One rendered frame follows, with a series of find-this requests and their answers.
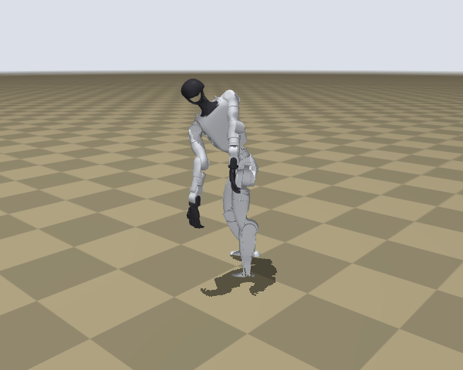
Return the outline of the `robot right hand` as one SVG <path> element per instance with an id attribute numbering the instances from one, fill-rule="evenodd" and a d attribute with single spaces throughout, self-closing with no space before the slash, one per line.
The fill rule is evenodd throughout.
<path id="1" fill-rule="evenodd" d="M 235 170 L 238 168 L 237 159 L 232 157 L 231 160 L 230 160 L 230 165 L 228 165 L 228 167 L 230 168 L 230 170 L 229 170 L 229 180 L 231 182 L 231 188 L 236 193 L 240 193 L 241 188 L 237 187 L 236 184 L 235 184 Z"/>

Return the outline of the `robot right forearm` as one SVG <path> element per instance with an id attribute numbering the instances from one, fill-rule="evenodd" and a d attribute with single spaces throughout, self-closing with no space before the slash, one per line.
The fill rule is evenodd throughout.
<path id="1" fill-rule="evenodd" d="M 228 127 L 228 154 L 230 155 L 228 162 L 230 164 L 230 160 L 232 157 L 237 159 L 237 165 L 240 162 L 239 154 L 240 154 L 240 139 L 241 136 L 239 133 L 235 132 L 236 122 L 232 120 L 229 123 Z"/>

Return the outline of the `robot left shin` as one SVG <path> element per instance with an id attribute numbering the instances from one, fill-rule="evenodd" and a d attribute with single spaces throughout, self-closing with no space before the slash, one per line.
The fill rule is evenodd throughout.
<path id="1" fill-rule="evenodd" d="M 243 276 L 246 277 L 251 272 L 252 257 L 255 256 L 255 235 L 256 226 L 254 224 L 246 224 L 242 232 L 239 230 L 239 250 L 242 259 Z M 246 273 L 245 273 L 246 272 Z"/>

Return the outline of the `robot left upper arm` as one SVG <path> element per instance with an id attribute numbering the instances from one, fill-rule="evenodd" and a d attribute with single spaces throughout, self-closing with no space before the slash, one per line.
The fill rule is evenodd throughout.
<path id="1" fill-rule="evenodd" d="M 194 121 L 193 124 L 189 127 L 189 140 L 191 142 L 191 148 L 195 153 L 196 157 L 201 160 L 201 170 L 206 170 L 209 166 L 209 160 L 207 158 L 204 143 L 202 137 L 203 130 L 200 125 Z"/>

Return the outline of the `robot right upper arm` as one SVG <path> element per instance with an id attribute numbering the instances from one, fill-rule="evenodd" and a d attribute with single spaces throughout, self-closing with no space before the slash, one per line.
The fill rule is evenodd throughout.
<path id="1" fill-rule="evenodd" d="M 240 103 L 238 95 L 233 90 L 227 90 L 221 98 L 228 101 L 228 126 L 232 120 L 235 120 L 235 132 L 239 134 L 242 133 L 245 129 L 245 125 L 243 122 L 238 121 Z"/>

